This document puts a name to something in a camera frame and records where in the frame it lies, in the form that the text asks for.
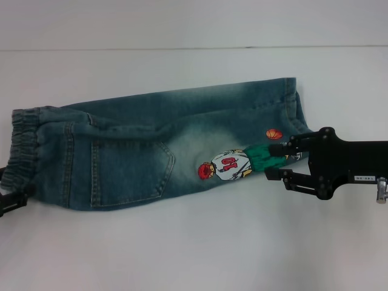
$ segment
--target white label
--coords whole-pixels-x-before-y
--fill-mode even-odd
[[[376,181],[375,176],[354,176],[354,181]]]
[[[6,195],[6,194],[11,193],[11,191],[4,190],[3,188],[0,187],[0,193],[1,193],[2,195]]]

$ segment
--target pocket stitching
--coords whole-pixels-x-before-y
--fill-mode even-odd
[[[114,204],[101,204],[101,188],[100,188],[100,182],[99,182],[99,175],[98,175],[98,164],[99,164],[99,142],[93,141],[92,142],[92,199],[90,201],[92,208],[98,208],[98,207],[110,207],[110,206],[118,206],[123,204],[131,204],[135,202],[140,201],[146,201],[151,199],[157,199],[162,197],[164,193],[164,189],[168,183],[168,180],[170,178],[174,163],[175,163],[175,157],[172,154],[172,152],[169,150],[168,147],[163,142],[149,142],[151,144],[154,144],[162,149],[163,152],[166,153],[167,157],[169,158],[169,161],[166,166],[164,178],[161,182],[156,184],[156,192],[159,194],[158,196],[144,198],[144,199],[137,199],[134,201],[124,200],[123,202],[114,203]]]

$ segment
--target faded denim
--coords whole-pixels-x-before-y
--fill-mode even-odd
[[[1,186],[34,184],[36,199],[75,210],[139,206],[233,182],[198,169],[309,131],[294,78],[15,110]]]

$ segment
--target jeans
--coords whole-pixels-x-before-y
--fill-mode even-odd
[[[309,131],[294,78],[15,110],[1,187],[34,184],[75,210],[139,206],[252,176],[252,145]]]

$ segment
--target basketball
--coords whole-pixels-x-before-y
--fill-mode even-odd
[[[269,139],[280,139],[283,137],[281,131],[277,129],[268,129],[266,134]]]

